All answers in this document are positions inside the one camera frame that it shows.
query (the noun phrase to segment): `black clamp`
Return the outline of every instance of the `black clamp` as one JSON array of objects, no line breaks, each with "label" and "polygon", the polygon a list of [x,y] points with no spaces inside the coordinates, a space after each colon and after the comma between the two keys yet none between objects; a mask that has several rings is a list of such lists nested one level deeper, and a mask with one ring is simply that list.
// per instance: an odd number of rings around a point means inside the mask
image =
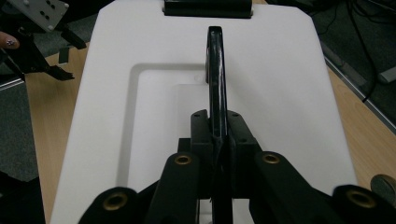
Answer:
[{"label": "black clamp", "polygon": [[250,19],[251,0],[164,0],[165,16]]}]

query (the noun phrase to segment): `black screw hole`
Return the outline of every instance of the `black screw hole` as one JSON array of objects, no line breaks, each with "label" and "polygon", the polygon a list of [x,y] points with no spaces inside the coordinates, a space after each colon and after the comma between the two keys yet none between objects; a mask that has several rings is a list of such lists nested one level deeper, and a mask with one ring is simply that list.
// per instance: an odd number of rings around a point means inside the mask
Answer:
[{"label": "black screw hole", "polygon": [[178,156],[175,158],[175,163],[179,165],[187,165],[191,162],[191,157],[189,156]]},{"label": "black screw hole", "polygon": [[103,207],[107,211],[115,211],[122,208],[127,201],[128,196],[124,192],[115,192],[105,199]]},{"label": "black screw hole", "polygon": [[280,162],[279,158],[276,155],[272,155],[272,154],[264,155],[262,157],[262,160],[267,163],[272,163],[272,164],[276,164],[276,163]]},{"label": "black screw hole", "polygon": [[353,202],[354,204],[360,207],[364,207],[364,208],[376,207],[375,200],[370,195],[367,195],[364,192],[360,192],[352,189],[346,192],[346,196],[351,202]]}]

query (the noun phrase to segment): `white cutting board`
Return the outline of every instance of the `white cutting board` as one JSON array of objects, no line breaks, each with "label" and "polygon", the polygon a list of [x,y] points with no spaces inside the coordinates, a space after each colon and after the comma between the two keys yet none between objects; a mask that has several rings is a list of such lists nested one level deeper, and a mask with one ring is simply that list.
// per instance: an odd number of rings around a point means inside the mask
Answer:
[{"label": "white cutting board", "polygon": [[[302,11],[255,5],[251,20],[165,17],[161,2],[117,1],[95,24],[51,223],[77,223],[104,190],[139,191],[160,177],[178,138],[190,137],[190,115],[209,107],[214,25],[223,30],[228,108],[262,149],[328,194],[356,184],[318,36]],[[234,223],[251,222],[247,204],[235,204]]]}]

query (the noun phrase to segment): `wooden surface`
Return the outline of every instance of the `wooden surface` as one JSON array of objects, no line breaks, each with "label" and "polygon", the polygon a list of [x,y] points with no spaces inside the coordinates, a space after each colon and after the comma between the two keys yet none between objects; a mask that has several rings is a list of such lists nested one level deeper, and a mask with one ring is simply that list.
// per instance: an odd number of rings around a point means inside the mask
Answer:
[{"label": "wooden surface", "polygon": [[[48,223],[86,53],[86,49],[70,51],[70,63],[63,69],[73,72],[76,77],[74,80],[57,81],[45,74],[26,76],[38,172]],[[50,64],[56,64],[57,59],[57,55],[48,57]],[[369,188],[371,178],[377,174],[396,177],[396,135],[332,71],[330,79],[359,184]]]},{"label": "wooden surface", "polygon": [[[47,223],[50,223],[86,55],[86,49],[70,50],[70,62],[62,68],[74,74],[73,80],[58,81],[43,73],[26,75],[35,153]],[[48,57],[47,61],[50,65],[55,65],[58,55]]]},{"label": "wooden surface", "polygon": [[330,69],[329,74],[359,185],[369,189],[377,174],[396,178],[396,135]]}]

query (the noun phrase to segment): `black plastic part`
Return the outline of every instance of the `black plastic part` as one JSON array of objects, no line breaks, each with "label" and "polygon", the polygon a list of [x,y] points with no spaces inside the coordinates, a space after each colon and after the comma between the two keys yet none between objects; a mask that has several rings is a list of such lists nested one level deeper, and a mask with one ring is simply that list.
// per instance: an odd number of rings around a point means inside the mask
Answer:
[{"label": "black plastic part", "polygon": [[278,224],[270,205],[262,198],[251,198],[248,209],[254,224]]},{"label": "black plastic part", "polygon": [[190,142],[191,142],[190,138],[179,138],[177,145],[177,152],[190,152],[191,151]]},{"label": "black plastic part", "polygon": [[231,151],[228,147],[227,91],[222,30],[210,26],[206,44],[206,81],[209,83],[210,132],[212,133],[214,181],[213,223],[233,223]]},{"label": "black plastic part", "polygon": [[198,157],[188,152],[170,156],[145,223],[198,223],[198,174]]},{"label": "black plastic part", "polygon": [[58,64],[66,64],[69,62],[69,47],[59,49]]},{"label": "black plastic part", "polygon": [[22,35],[12,30],[10,30],[9,34],[15,36],[21,42],[21,45],[18,49],[5,49],[6,53],[13,60],[13,62],[7,60],[6,64],[14,73],[22,78],[22,80],[24,80],[23,74],[38,72],[45,72],[62,81],[73,79],[71,73],[65,72],[58,66],[50,66],[47,63],[46,59],[35,45],[31,35]]},{"label": "black plastic part", "polygon": [[146,219],[146,214],[149,210],[151,200],[154,197],[155,190],[157,189],[158,181],[146,187],[137,194],[137,216],[134,223],[143,223]]},{"label": "black plastic part", "polygon": [[79,38],[78,35],[75,33],[71,32],[69,29],[64,30],[61,33],[61,37],[65,39],[67,42],[69,42],[71,45],[76,47],[77,49],[85,49],[87,48],[87,45],[85,44],[84,40]]},{"label": "black plastic part", "polygon": [[233,198],[251,198],[254,157],[262,149],[240,114],[229,110],[228,125]]},{"label": "black plastic part", "polygon": [[[0,223],[45,224],[43,201],[41,197],[40,180],[37,178],[29,182],[20,182],[9,176],[0,176]],[[2,187],[13,187],[12,190],[2,191]]]},{"label": "black plastic part", "polygon": [[33,36],[23,32],[24,30],[19,30],[20,26],[16,21],[4,17],[0,26],[3,32],[13,35],[21,43],[18,49],[5,49],[5,51],[23,73],[39,72],[49,66],[35,45]]},{"label": "black plastic part", "polygon": [[339,186],[332,194],[332,201],[347,223],[396,223],[396,209],[368,189]]},{"label": "black plastic part", "polygon": [[199,198],[209,199],[213,183],[213,144],[209,130],[207,111],[191,115],[191,153],[200,159]]},{"label": "black plastic part", "polygon": [[[105,204],[120,203],[120,200],[126,200],[125,204],[120,206],[120,208],[116,209],[113,206],[114,209],[111,210],[108,209],[108,206],[105,206]],[[138,216],[136,212],[137,205],[137,194],[134,190],[121,187],[108,189],[96,197],[78,224],[134,223]]]},{"label": "black plastic part", "polygon": [[251,0],[165,0],[165,16],[251,18]]},{"label": "black plastic part", "polygon": [[256,198],[266,201],[278,223],[345,223],[282,155],[258,152],[255,164]]}]

